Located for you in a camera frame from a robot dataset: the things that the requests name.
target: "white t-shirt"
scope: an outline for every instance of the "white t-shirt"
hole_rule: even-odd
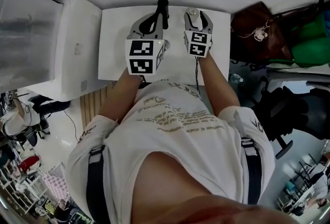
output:
[[[111,223],[130,223],[135,179],[146,156],[155,151],[174,157],[212,194],[246,203],[241,163],[245,153],[234,125],[235,112],[258,147],[263,192],[274,171],[274,153],[254,112],[229,107],[216,117],[192,87],[159,81],[138,92],[119,126],[96,116],[86,127],[66,168],[72,198],[90,215],[86,202],[89,151],[104,143],[108,147],[103,151],[104,191]]]
[[[322,164],[318,164],[313,171],[309,174],[309,177],[312,178],[314,175],[325,171],[325,167]],[[314,196],[317,199],[325,198],[328,194],[328,177],[324,174],[319,180],[314,184]]]
[[[22,118],[17,109],[14,109],[4,116],[0,117],[0,122],[5,128],[7,135],[13,136],[24,131],[28,126],[33,126],[40,123],[40,115],[32,108],[32,102],[22,104],[24,110],[24,118]]]

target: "desk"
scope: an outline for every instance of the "desk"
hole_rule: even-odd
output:
[[[134,6],[103,10],[98,58],[98,78],[118,80],[126,68],[125,40],[132,24],[149,13],[156,6]],[[196,60],[187,54],[184,44],[187,7],[169,6],[169,28],[163,31],[163,38],[171,44],[155,76],[146,76],[147,82],[170,79],[173,82],[196,84]],[[213,22],[213,46],[210,51],[225,78],[229,73],[230,54],[230,14],[212,10],[204,11]],[[199,84],[204,85],[199,70]]]
[[[288,214],[290,214],[290,212],[292,210],[294,210],[301,202],[303,202],[309,194],[314,194],[314,186],[311,186],[308,190],[306,190],[301,197],[297,200],[297,202],[295,204],[293,204],[292,208],[290,209],[290,211],[288,212]]]

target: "cable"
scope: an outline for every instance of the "cable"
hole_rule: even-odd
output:
[[[196,87],[197,87],[198,93],[201,94],[200,87],[198,84],[198,57],[195,57],[195,59],[196,59],[196,69],[195,69]]]
[[[142,78],[143,82],[146,83],[145,77],[143,75],[141,75],[140,77]]]
[[[19,101],[20,103],[24,104],[24,106],[25,106],[25,108],[24,108],[25,113],[30,113],[30,124],[28,126],[28,127],[30,127],[31,126],[31,123],[32,123],[32,112],[30,110],[30,106],[27,105],[27,104],[25,104],[24,102],[20,101],[18,98],[16,98],[16,100]]]
[[[71,117],[70,116],[68,116],[69,117],[69,119],[72,121],[72,123],[73,123],[73,126],[74,126],[74,134],[75,134],[75,137],[76,137],[76,140],[77,140],[77,142],[79,142],[78,141],[78,139],[77,139],[77,128],[76,128],[76,125],[75,125],[75,123],[73,122],[73,120],[71,119]]]

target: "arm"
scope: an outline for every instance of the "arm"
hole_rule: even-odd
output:
[[[58,206],[64,210],[65,209],[65,201],[63,199],[60,200],[60,202],[58,203]]]
[[[207,53],[206,58],[200,58],[199,63],[205,90],[215,116],[227,107],[240,106],[234,90],[222,75],[210,53]]]
[[[131,76],[125,69],[98,114],[120,123],[134,105],[140,81],[140,77]]]
[[[311,208],[312,206],[314,206],[315,204],[318,203],[318,199],[316,196],[312,196],[309,201],[307,202],[307,208]]]
[[[17,111],[20,117],[24,119],[25,111],[23,110],[22,104],[17,98],[12,99],[17,107]]]

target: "black chair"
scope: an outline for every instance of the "black chair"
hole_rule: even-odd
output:
[[[32,127],[28,127],[25,131],[15,136],[9,136],[9,139],[11,141],[20,142],[21,145],[28,141],[32,147],[35,147],[38,142],[37,134]]]
[[[287,87],[265,91],[261,101],[252,107],[270,141],[277,140],[282,150],[280,159],[292,147],[281,135],[293,129],[308,132],[323,140],[330,139],[330,92],[313,89],[309,93],[294,94]]]
[[[45,139],[45,136],[43,136],[44,134],[45,135],[50,135],[49,131],[45,131],[48,128],[49,128],[49,124],[47,122],[47,119],[44,116],[40,117],[40,123],[39,124],[36,124],[36,125],[33,126],[33,130],[35,131],[35,133],[37,135],[39,135],[40,139],[42,139],[42,140]]]

